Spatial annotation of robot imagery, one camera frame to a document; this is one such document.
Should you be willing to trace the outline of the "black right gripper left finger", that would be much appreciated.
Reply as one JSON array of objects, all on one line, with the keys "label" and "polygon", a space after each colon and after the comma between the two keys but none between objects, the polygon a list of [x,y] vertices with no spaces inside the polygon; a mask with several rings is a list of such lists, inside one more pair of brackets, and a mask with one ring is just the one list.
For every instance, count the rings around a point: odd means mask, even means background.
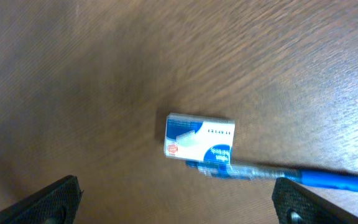
[{"label": "black right gripper left finger", "polygon": [[76,176],[68,175],[0,211],[0,223],[72,224],[83,191]]}]

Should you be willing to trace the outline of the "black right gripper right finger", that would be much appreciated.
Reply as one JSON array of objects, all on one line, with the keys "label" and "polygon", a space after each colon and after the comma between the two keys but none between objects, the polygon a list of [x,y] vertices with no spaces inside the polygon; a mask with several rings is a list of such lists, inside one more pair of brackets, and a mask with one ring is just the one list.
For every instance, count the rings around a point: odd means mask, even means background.
[{"label": "black right gripper right finger", "polygon": [[286,178],[276,180],[272,194],[280,224],[358,223],[358,217]]}]

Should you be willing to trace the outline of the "small white blue box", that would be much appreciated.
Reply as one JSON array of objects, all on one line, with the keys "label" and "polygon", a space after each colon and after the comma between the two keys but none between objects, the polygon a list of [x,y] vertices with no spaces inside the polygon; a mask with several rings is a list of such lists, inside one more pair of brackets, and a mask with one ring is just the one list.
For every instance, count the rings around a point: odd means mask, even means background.
[{"label": "small white blue box", "polygon": [[235,122],[170,113],[165,128],[166,157],[196,162],[228,164],[231,162]]}]

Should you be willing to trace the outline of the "blue ballpoint pen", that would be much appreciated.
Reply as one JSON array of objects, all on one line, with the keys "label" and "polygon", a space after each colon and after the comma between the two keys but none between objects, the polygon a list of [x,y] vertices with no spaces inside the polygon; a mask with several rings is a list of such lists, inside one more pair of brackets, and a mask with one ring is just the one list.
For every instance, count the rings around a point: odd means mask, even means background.
[{"label": "blue ballpoint pen", "polygon": [[325,189],[339,189],[358,192],[358,177],[335,174],[321,170],[286,169],[239,164],[215,164],[186,161],[188,167],[200,173],[221,179],[279,179],[286,178],[298,184]]}]

